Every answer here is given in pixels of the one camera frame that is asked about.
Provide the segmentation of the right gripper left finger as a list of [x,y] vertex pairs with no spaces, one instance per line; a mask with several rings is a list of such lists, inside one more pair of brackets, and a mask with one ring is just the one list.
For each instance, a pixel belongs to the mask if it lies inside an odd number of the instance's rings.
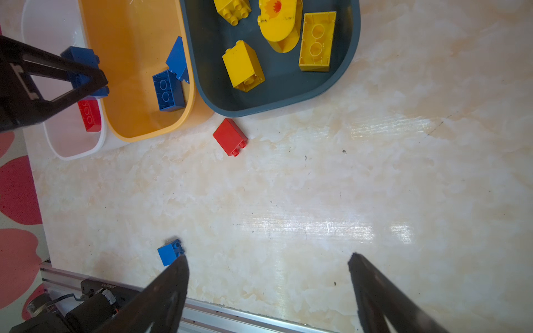
[[177,332],[189,277],[187,258],[180,256],[97,332]]

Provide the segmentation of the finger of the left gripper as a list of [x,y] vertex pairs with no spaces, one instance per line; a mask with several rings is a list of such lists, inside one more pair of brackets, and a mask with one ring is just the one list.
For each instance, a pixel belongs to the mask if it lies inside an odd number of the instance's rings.
[[108,80],[93,50],[60,55],[1,37],[1,132],[33,126],[83,100],[108,96]]

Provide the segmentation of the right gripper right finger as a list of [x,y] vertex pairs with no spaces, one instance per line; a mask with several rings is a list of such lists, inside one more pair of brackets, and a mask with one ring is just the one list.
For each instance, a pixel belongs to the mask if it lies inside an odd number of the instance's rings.
[[418,307],[365,256],[354,253],[348,269],[364,332],[446,332]]

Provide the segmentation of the white plastic container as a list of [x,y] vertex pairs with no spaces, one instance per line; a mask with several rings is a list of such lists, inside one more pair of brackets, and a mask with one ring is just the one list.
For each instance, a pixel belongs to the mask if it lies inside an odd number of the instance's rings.
[[[86,47],[81,11],[77,1],[26,1],[22,11],[24,43],[60,55],[68,47]],[[62,160],[75,160],[112,147],[113,138],[105,123],[103,105],[97,101],[102,129],[86,131],[78,104],[43,122],[44,132],[54,154]]]

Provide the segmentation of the yellow plastic container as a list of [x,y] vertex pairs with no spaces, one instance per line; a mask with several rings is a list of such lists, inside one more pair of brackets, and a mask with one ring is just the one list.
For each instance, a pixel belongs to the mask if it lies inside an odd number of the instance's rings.
[[119,139],[147,140],[193,128],[213,115],[198,92],[188,53],[186,106],[172,112],[158,108],[152,77],[167,69],[176,39],[187,37],[179,1],[79,1],[79,7],[87,45],[108,79],[104,116]]

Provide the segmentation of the small red lego brick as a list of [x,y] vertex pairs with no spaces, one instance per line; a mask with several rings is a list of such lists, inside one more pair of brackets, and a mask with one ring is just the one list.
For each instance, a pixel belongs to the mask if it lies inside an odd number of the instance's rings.
[[238,156],[248,143],[247,136],[245,136],[239,126],[229,118],[223,120],[213,133],[213,137],[228,156]]

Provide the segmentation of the yellow round lego piece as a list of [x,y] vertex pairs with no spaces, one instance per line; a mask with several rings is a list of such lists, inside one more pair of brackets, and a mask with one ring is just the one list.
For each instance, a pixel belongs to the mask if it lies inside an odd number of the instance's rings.
[[301,0],[258,1],[258,26],[272,49],[286,54],[298,44],[301,35]]

